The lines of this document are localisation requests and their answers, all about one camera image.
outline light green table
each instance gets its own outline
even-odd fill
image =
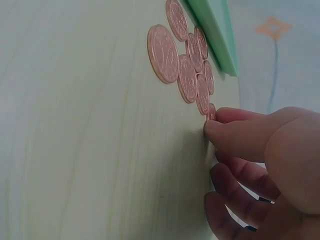
[[[205,117],[154,74],[155,24],[165,0],[1,1],[2,240],[212,237]],[[238,107],[209,61],[211,102]]]

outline penny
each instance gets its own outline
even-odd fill
[[[165,84],[174,83],[179,75],[179,55],[175,40],[163,25],[149,29],[147,49],[155,74]]]
[[[209,113],[207,115],[208,120],[216,120],[216,107],[213,103],[209,104]]]
[[[183,100],[188,103],[194,103],[197,98],[197,76],[190,58],[186,55],[179,56],[179,77],[178,87]]]
[[[197,38],[192,33],[188,34],[188,38],[185,41],[185,50],[191,59],[195,71],[200,73],[202,70],[202,57]]]
[[[194,28],[194,34],[195,34],[197,41],[198,41],[198,44],[199,44],[202,59],[207,59],[208,58],[208,44],[206,41],[204,31],[202,31],[202,29],[200,27],[196,26]]]
[[[202,73],[204,75],[205,81],[208,84],[209,94],[212,95],[215,92],[215,78],[212,74],[212,68],[208,61],[203,62]]]
[[[186,41],[188,37],[188,24],[184,11],[178,1],[167,0],[165,3],[165,13],[175,37],[180,42]]]
[[[207,115],[209,112],[209,90],[205,77],[199,74],[197,77],[198,94],[196,105],[202,115]]]

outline skin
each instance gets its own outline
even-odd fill
[[[216,237],[320,239],[320,114],[296,107],[269,115],[221,108],[216,120],[204,126],[219,162],[211,170],[216,192],[204,198]],[[256,200],[238,182],[274,204]],[[257,232],[235,222],[225,205]]]

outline fingernail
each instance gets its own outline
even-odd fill
[[[213,134],[215,132],[215,128],[219,125],[221,125],[222,123],[218,122],[218,121],[206,121],[205,125],[204,125],[204,134],[205,135],[210,135]]]

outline coin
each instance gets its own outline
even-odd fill
[[[183,100],[188,103],[194,103],[197,98],[197,76],[190,58],[186,55],[179,56],[179,77],[178,87]]]
[[[147,49],[155,74],[165,84],[174,83],[179,75],[179,55],[175,40],[163,25],[149,29]]]
[[[209,94],[212,95],[215,92],[215,78],[212,74],[212,68],[208,61],[203,62],[202,73],[204,75],[205,81],[208,84]]]
[[[180,42],[186,41],[188,37],[188,24],[184,11],[178,1],[167,0],[165,3],[165,13],[175,37]]]
[[[185,41],[185,50],[191,59],[195,71],[200,73],[202,70],[202,57],[197,38],[193,33],[188,34],[188,38]]]
[[[207,114],[208,120],[216,120],[216,107],[213,103],[209,104],[209,113]]]
[[[209,90],[205,77],[199,74],[197,77],[198,94],[196,105],[202,115],[207,115],[209,112]]]
[[[207,44],[204,32],[202,31],[202,29],[200,27],[196,26],[194,28],[194,34],[195,34],[196,39],[199,44],[202,59],[207,59],[208,58],[208,44]]]

